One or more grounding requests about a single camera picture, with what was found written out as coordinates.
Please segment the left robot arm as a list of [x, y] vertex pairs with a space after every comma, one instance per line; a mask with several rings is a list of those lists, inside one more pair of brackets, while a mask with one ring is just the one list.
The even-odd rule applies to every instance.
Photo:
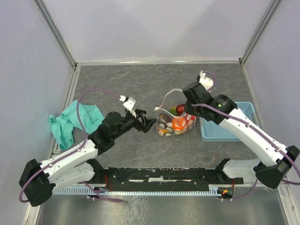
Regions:
[[100, 182], [104, 177], [101, 165], [92, 166], [90, 161], [108, 151], [115, 140], [131, 129], [147, 133], [156, 123], [148, 119], [146, 111], [127, 111], [125, 116], [110, 112], [84, 141], [73, 148], [42, 162], [32, 159], [25, 165], [19, 185], [22, 188], [19, 201], [32, 207], [45, 203], [55, 192], [83, 181]]

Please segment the red apple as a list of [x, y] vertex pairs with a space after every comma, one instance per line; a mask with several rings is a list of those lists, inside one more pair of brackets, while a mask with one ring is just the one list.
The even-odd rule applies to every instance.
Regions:
[[186, 125], [187, 125], [187, 126], [193, 125], [193, 124], [195, 123], [195, 119], [196, 119], [195, 116], [188, 114], [188, 115], [186, 116]]

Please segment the orange tangerine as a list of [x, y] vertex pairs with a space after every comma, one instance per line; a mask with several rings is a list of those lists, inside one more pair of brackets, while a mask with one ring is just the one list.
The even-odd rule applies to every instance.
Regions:
[[175, 132], [183, 132], [187, 130], [187, 120], [185, 118], [173, 118], [172, 128]]

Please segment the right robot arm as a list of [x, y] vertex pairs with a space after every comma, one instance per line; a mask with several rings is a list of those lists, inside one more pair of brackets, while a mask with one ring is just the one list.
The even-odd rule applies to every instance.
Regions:
[[299, 172], [295, 160], [300, 150], [286, 146], [261, 130], [225, 95], [213, 97], [200, 83], [193, 82], [183, 90], [186, 97], [184, 111], [212, 121], [236, 135], [256, 155], [256, 160], [229, 159], [215, 171], [215, 178], [226, 183], [234, 178], [257, 179], [265, 186], [276, 189], [291, 168]]

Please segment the blue plastic basket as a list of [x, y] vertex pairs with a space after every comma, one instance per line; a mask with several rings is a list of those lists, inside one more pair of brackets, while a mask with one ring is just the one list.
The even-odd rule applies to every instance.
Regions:
[[[242, 112], [253, 121], [255, 108], [251, 102], [235, 102]], [[199, 118], [202, 142], [241, 142], [241, 140], [227, 129], [216, 125], [212, 121]]]

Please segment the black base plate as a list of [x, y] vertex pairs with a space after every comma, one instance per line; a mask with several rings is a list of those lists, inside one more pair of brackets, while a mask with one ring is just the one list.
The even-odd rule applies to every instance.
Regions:
[[89, 184], [107, 184], [111, 191], [171, 192], [208, 191], [209, 185], [243, 184], [242, 178], [229, 178], [220, 169], [205, 168], [113, 168], [96, 173]]

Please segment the green mango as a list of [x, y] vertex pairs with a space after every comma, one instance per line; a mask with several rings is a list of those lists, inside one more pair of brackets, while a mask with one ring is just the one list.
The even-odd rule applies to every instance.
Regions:
[[178, 113], [176, 111], [176, 107], [172, 107], [170, 110], [169, 110], [169, 113], [174, 115], [174, 116], [178, 116]]

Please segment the red yellow peach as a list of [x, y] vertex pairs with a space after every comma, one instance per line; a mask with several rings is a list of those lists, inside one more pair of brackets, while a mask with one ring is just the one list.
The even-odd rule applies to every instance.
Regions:
[[159, 129], [158, 130], [158, 134], [160, 136], [171, 136], [172, 135], [172, 130], [168, 130], [168, 129]]

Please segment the teal cloth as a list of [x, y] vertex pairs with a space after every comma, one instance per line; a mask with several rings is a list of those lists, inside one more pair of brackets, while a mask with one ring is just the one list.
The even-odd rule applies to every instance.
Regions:
[[83, 105], [73, 101], [61, 115], [49, 116], [51, 132], [61, 150], [68, 150], [74, 144], [73, 130], [85, 129], [91, 134], [104, 120], [104, 116], [96, 105]]

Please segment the small dark fig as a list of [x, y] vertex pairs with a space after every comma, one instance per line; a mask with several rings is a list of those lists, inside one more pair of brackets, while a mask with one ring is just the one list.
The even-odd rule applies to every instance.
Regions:
[[184, 108], [185, 108], [184, 104], [177, 105], [176, 106], [176, 113], [178, 115], [182, 115], [184, 113]]

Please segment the clear dotted zip bag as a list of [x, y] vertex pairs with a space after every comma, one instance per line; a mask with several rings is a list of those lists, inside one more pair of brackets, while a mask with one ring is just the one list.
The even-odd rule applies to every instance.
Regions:
[[[166, 93], [161, 105], [154, 108], [154, 114], [157, 119], [157, 125], [156, 125], [157, 133], [159, 130], [159, 128], [158, 128], [158, 120], [159, 119], [165, 119], [165, 120], [171, 120], [171, 121], [173, 118], [185, 118], [186, 119], [187, 114], [185, 112], [182, 115], [178, 115], [178, 116], [174, 116], [169, 113], [169, 110], [172, 107], [176, 107], [177, 105], [180, 105], [180, 104], [185, 104], [185, 102], [186, 102], [186, 98], [181, 89], [172, 89]], [[172, 135], [183, 134], [183, 133], [191, 130], [195, 125], [196, 125], [196, 119], [195, 119], [195, 123], [191, 126], [187, 126], [187, 130], [185, 130], [183, 132], [175, 132], [172, 128]]]

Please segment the dark purple fruit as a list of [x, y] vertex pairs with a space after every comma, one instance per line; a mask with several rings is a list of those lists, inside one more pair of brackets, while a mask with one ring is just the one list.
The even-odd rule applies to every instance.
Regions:
[[172, 127], [173, 127], [173, 124], [172, 124], [171, 120], [165, 120], [165, 119], [158, 120], [158, 128], [159, 129], [172, 131]]

